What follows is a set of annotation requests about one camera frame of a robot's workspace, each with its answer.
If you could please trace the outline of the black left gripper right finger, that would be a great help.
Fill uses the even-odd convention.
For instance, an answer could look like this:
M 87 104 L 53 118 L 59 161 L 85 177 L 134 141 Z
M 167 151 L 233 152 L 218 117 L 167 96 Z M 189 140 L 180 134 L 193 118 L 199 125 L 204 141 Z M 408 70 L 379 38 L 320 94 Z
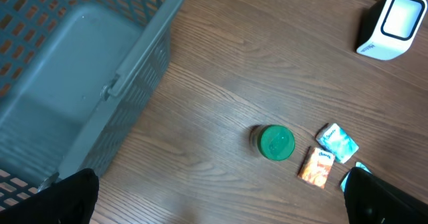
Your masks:
M 354 167 L 344 192 L 350 224 L 427 224 L 427 204 Z

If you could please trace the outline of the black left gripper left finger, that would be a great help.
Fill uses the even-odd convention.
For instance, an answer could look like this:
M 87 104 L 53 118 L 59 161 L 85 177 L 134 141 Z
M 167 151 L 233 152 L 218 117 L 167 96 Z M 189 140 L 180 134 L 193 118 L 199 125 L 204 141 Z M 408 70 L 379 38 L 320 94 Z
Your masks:
M 1 212 L 1 224 L 89 224 L 98 200 L 99 178 L 82 169 Z

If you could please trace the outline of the teal wet wipes pack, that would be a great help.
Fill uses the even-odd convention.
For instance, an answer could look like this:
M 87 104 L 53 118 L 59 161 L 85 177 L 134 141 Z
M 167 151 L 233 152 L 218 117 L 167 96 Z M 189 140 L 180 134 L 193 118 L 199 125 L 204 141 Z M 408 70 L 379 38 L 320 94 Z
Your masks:
M 371 171 L 364 164 L 362 164 L 361 162 L 356 162 L 355 167 L 361 168 L 361 169 L 365 170 L 366 172 L 371 173 Z M 343 180 L 342 180 L 342 182 L 340 184 L 340 188 L 341 188 L 341 190 L 342 190 L 343 193 L 346 190 L 346 183 L 347 183 L 349 174 L 350 173 L 347 173 L 344 176 L 344 178 L 343 178 Z

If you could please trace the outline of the orange tissue pack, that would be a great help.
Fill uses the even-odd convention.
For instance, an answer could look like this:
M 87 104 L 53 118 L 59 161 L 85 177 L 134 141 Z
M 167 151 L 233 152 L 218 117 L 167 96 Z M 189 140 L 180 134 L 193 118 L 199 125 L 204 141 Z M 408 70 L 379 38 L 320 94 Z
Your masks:
M 335 156 L 332 153 L 318 147 L 310 147 L 298 178 L 324 189 L 334 161 Z

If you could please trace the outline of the teal tissue pack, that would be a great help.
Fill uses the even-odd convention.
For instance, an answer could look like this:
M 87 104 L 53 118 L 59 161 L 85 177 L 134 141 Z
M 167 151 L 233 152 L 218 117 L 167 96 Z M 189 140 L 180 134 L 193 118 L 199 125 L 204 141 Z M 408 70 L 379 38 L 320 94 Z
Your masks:
M 337 124 L 327 124 L 316 135 L 317 142 L 335 155 L 336 161 L 346 163 L 359 149 L 357 143 Z

